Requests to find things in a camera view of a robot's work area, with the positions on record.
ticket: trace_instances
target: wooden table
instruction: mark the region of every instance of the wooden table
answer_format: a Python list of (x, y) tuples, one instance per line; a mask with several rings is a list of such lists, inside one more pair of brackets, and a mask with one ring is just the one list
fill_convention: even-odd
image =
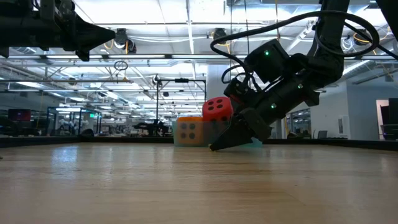
[(0, 223), (398, 223), (398, 153), (331, 146), (0, 149)]

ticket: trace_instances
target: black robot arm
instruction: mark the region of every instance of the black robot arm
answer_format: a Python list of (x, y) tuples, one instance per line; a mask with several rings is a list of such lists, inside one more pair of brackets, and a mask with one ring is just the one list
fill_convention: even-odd
[[(246, 75), (242, 82), (237, 78), (232, 79), (224, 91), (235, 105), (234, 114), (227, 130), (210, 146), (211, 150), (250, 143), (253, 137), (260, 141), (266, 140), (271, 135), (269, 125), (284, 118), (290, 110), (302, 102), (309, 106), (319, 104), (319, 93), (315, 90), (341, 78), (344, 57), (365, 54), (378, 46), (377, 30), (368, 21), (347, 14), (348, 5), (349, 0), (323, 0), (319, 12), (309, 12), (268, 27), (225, 36), (211, 43), (213, 51), (238, 62), (239, 65), (235, 67), (243, 67)], [(318, 16), (319, 20), (314, 27), (314, 44), (308, 55), (295, 54), (289, 57), (279, 42), (272, 40), (252, 51), (242, 62), (215, 47), (222, 41), (267, 32), (314, 16)], [(346, 19), (360, 24), (369, 31), (372, 46), (358, 53), (343, 53), (340, 44)], [(254, 72), (263, 83), (269, 83), (265, 89), (261, 90), (258, 87), (253, 77)], [(249, 80), (252, 80), (257, 91), (249, 88)]]

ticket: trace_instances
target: ceiling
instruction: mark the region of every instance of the ceiling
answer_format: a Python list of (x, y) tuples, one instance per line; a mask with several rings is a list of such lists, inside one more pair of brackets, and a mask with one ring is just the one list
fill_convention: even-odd
[[(227, 34), (256, 29), (282, 21), (290, 17), (310, 11), (317, 11), (320, 5), (317, 0), (280, 0), (278, 3), (278, 17), (276, 16), (274, 1), (247, 0), (246, 11), (243, 2), (234, 0), (74, 0), (76, 12), (86, 22), (116, 30), (126, 28), (129, 38), (135, 43), (138, 55), (141, 58), (131, 58), (123, 55), (124, 51), (112, 45), (100, 45), (90, 54), (90, 62), (81, 62), (73, 58), (73, 52), (62, 49), (50, 49), (43, 52), (38, 48), (11, 48), (12, 55), (47, 55), (47, 60), (39, 58), (18, 59), (11, 57), (8, 60), (0, 59), (2, 70), (0, 77), (3, 79), (36, 79), (52, 78), (55, 80), (97, 80), (96, 82), (77, 83), (38, 83), (36, 85), (22, 85), (13, 83), (3, 86), (15, 90), (79, 90), (79, 91), (54, 91), (51, 93), (60, 101), (84, 105), (91, 103), (92, 107), (112, 116), (127, 116), (131, 112), (138, 119), (152, 119), (155, 108), (155, 83), (153, 79), (188, 78), (191, 80), (206, 80), (208, 66), (212, 64), (229, 64), (223, 57), (217, 58), (210, 49), (211, 33), (215, 28), (224, 28)], [(368, 20), (378, 30), (382, 45), (391, 44), (394, 36), (379, 9), (367, 9), (369, 0), (351, 0), (349, 12)], [(279, 29), (280, 43), (289, 54), (306, 54), (312, 44), (313, 31), (310, 24), (316, 18), (309, 18), (295, 22)], [(353, 32), (345, 28), (343, 36), (352, 35)], [(252, 51), (267, 42), (275, 39), (277, 31), (250, 36), (249, 44), (246, 38), (238, 39), (227, 46), (218, 46), (232, 54), (242, 55), (244, 58), (248, 50)], [(350, 40), (342, 40), (346, 52), (361, 50)], [(154, 58), (153, 55), (183, 55), (183, 58)], [(195, 58), (195, 55), (210, 55), (208, 58)], [(110, 58), (93, 58), (93, 55), (109, 55)], [(122, 61), (128, 68), (117, 71), (115, 62)], [(356, 62), (347, 61), (346, 67)], [(232, 75), (241, 72), (234, 70)], [(205, 99), (205, 89), (202, 83), (175, 83), (162, 82), (162, 91), (168, 91), (169, 96), (160, 94), (159, 100), (161, 117), (175, 118), (201, 114), (201, 105)], [(108, 90), (114, 90), (109, 96)]]

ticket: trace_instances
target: wooden surface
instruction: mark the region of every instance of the wooden surface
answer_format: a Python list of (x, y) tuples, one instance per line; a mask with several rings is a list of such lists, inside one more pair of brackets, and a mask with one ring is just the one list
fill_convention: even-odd
[(0, 149), (0, 223), (398, 223), (398, 153), (151, 144)]

